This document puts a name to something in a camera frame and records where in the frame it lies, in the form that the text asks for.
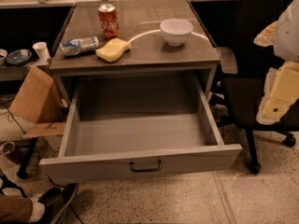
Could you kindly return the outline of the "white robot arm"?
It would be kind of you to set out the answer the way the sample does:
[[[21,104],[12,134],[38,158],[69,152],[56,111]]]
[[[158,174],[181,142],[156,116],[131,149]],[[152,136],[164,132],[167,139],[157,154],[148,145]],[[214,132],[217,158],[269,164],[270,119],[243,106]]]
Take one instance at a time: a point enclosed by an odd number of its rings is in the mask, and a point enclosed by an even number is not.
[[[254,43],[261,47],[272,46],[274,54],[284,61],[279,69],[269,69],[256,115],[259,123],[272,125],[279,122],[299,98],[299,0],[292,0],[278,20],[254,38]]]

